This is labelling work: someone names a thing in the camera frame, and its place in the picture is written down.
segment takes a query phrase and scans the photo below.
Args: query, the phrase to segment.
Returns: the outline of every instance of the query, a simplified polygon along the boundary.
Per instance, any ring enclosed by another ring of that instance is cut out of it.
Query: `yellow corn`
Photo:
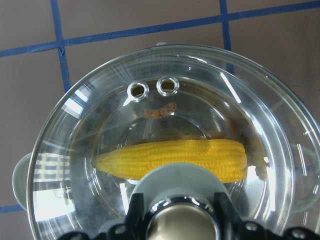
[[[92,166],[118,178],[140,180],[159,166],[179,162],[203,167],[230,183],[245,177],[247,156],[244,146],[233,140],[170,140],[121,147],[97,156]]]

